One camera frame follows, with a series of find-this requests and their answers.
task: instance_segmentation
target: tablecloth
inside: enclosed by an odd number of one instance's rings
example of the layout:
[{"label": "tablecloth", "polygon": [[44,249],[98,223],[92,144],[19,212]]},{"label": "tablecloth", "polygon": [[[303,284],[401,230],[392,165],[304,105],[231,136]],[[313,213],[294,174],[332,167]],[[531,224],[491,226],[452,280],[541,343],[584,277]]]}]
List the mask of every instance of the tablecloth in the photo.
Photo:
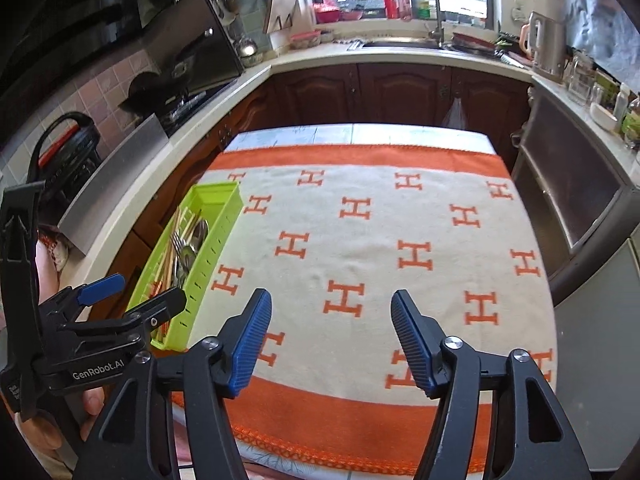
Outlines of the tablecloth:
[{"label": "tablecloth", "polygon": [[[416,146],[223,153],[201,182],[240,182],[244,208],[190,345],[257,287],[273,316],[236,438],[297,462],[412,475],[436,402],[415,387],[390,320],[405,288],[447,335],[530,351],[555,384],[552,301],[532,227],[498,156]],[[481,395],[470,471],[484,467]]]}]

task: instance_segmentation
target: blue gripper pad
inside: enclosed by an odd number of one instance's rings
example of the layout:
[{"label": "blue gripper pad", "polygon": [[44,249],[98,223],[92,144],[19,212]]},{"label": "blue gripper pad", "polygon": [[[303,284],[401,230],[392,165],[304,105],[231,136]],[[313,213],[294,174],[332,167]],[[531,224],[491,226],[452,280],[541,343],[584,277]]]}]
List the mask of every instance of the blue gripper pad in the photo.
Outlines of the blue gripper pad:
[{"label": "blue gripper pad", "polygon": [[218,334],[232,361],[228,389],[233,397],[251,380],[270,321],[271,295],[256,288],[242,314],[227,319]]},{"label": "blue gripper pad", "polygon": [[122,274],[112,274],[97,282],[83,285],[78,294],[78,305],[90,306],[98,301],[108,298],[124,289],[124,276]]},{"label": "blue gripper pad", "polygon": [[416,386],[430,396],[436,389],[431,352],[418,323],[422,315],[405,290],[398,290],[391,298],[391,321],[394,324],[406,362],[414,376]]}]

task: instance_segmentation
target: orange border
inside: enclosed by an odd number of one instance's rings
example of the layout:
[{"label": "orange border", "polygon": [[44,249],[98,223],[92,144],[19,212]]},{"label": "orange border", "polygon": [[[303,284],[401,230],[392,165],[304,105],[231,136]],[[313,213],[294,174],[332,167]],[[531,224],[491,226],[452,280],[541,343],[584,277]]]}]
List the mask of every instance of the orange border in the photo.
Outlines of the orange border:
[{"label": "orange border", "polygon": [[[182,394],[173,395],[184,406]],[[339,399],[256,376],[226,409],[236,438],[252,446],[300,462],[397,475],[414,475],[436,415],[434,406]],[[491,405],[480,404],[469,472],[484,469],[490,427]]]},{"label": "orange border", "polygon": [[268,166],[391,166],[511,177],[498,155],[386,144],[319,144],[239,150],[217,156],[209,169],[238,170]]},{"label": "orange border", "polygon": [[[384,144],[239,150],[222,153],[209,169],[349,165],[420,168],[510,178],[497,155]],[[174,402],[184,405],[182,394],[174,394]],[[398,475],[414,475],[436,415],[433,406],[339,399],[255,376],[248,388],[226,407],[236,438],[252,446],[300,462]],[[469,472],[484,469],[490,427],[491,405],[481,404]]]}]

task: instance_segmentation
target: plastic bottle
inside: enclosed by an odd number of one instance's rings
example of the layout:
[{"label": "plastic bottle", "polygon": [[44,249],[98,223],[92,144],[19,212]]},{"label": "plastic bottle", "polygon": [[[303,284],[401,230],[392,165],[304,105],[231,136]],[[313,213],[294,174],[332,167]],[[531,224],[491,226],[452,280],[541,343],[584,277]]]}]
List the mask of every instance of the plastic bottle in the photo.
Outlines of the plastic bottle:
[{"label": "plastic bottle", "polygon": [[404,22],[410,22],[412,16],[411,0],[398,0],[398,14]]},{"label": "plastic bottle", "polygon": [[640,97],[631,101],[629,112],[622,121],[622,133],[630,146],[640,141]]},{"label": "plastic bottle", "polygon": [[414,5],[416,8],[415,15],[419,20],[431,19],[431,2],[429,0],[416,0]]},{"label": "plastic bottle", "polygon": [[398,4],[396,0],[385,0],[385,13],[388,20],[398,18]]},{"label": "plastic bottle", "polygon": [[622,119],[625,118],[627,107],[629,106],[629,94],[631,94],[631,88],[624,83],[620,84],[620,92],[616,97],[616,107],[613,108],[613,115],[618,122],[618,131],[622,126]]}]

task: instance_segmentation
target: red bottle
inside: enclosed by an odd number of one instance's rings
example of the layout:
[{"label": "red bottle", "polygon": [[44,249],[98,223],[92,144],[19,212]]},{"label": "red bottle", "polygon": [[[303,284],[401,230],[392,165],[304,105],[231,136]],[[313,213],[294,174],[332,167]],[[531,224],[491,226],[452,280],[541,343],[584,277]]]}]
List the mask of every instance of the red bottle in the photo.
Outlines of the red bottle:
[{"label": "red bottle", "polygon": [[396,0],[385,0],[385,13],[389,20],[398,18],[398,3]]}]

